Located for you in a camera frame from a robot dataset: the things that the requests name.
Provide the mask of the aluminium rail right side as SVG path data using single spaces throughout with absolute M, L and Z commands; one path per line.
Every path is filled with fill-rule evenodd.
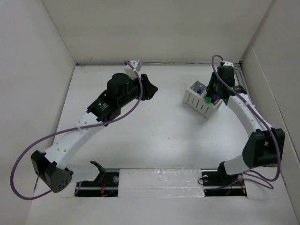
M 242 86 L 246 90 L 247 96 L 249 98 L 249 102 L 254 106 L 254 108 L 256 108 L 256 105 L 252 102 L 250 92 L 247 88 L 246 80 L 244 78 L 244 75 L 243 75 L 242 68 L 241 68 L 240 64 L 239 63 L 234 63 L 234 69 L 235 69 L 235 78 L 236 78 L 237 84 Z

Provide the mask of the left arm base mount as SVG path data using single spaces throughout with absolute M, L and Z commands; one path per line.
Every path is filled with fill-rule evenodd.
M 113 177 L 120 178 L 120 169 L 105 169 L 96 161 L 90 161 L 97 168 L 95 178 L 77 182 L 74 195 L 76 197 L 118 197 L 119 182 L 114 183 Z

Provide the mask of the silver bolt head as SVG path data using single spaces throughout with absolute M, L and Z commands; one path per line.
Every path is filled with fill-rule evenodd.
M 119 177 L 118 177 L 118 176 L 114 176 L 114 177 L 112 178 L 112 181 L 113 181 L 114 183 L 118 183 L 118 182 L 119 182 Z

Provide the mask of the blue cap small bottle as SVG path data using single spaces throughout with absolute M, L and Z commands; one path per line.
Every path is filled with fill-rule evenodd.
M 200 86 L 200 87 L 197 89 L 197 93 L 198 93 L 199 95 L 201 95 L 202 92 L 203 92 L 203 86 Z

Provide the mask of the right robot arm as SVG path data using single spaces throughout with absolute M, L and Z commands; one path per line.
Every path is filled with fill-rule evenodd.
M 285 133 L 269 124 L 250 103 L 246 90 L 235 85 L 234 67 L 225 61 L 214 69 L 206 90 L 206 102 L 218 97 L 237 116 L 248 135 L 242 153 L 219 164 L 216 178 L 226 185 L 254 168 L 281 166 Z

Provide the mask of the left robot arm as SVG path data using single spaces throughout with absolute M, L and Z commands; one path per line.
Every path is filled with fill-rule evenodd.
M 35 173 L 51 191 L 62 191 L 72 180 L 73 171 L 68 164 L 79 149 L 119 117 L 122 107 L 135 99 L 150 100 L 157 91 L 146 74 L 140 79 L 131 79 L 124 73 L 114 74 L 106 90 L 87 108 L 74 128 L 43 152 L 32 153 L 30 158 Z

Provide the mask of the white desk organizer box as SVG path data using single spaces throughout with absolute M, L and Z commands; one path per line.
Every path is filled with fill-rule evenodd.
M 197 89 L 203 86 L 203 92 L 201 95 L 197 93 Z M 183 103 L 189 105 L 191 108 L 200 113 L 205 119 L 209 119 L 211 115 L 216 112 L 221 106 L 223 100 L 219 98 L 217 101 L 212 101 L 211 104 L 206 104 L 206 89 L 207 86 L 199 81 L 195 81 L 185 89 Z

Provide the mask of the purple cap highlighter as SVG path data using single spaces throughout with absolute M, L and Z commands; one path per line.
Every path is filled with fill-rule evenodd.
M 214 102 L 214 101 L 217 101 L 217 100 L 219 100 L 219 96 L 218 96 L 218 95 L 214 95 L 214 96 L 212 97 L 212 101 Z

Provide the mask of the green cap highlighter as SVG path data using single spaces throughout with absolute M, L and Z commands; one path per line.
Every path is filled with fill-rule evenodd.
M 210 98 L 210 97 L 206 97 L 205 103 L 206 103 L 206 104 L 211 104 L 211 98 Z

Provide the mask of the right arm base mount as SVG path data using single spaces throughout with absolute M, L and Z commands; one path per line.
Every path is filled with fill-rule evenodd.
M 198 184 L 205 197 L 247 196 L 242 174 L 228 175 L 224 168 L 201 169 Z

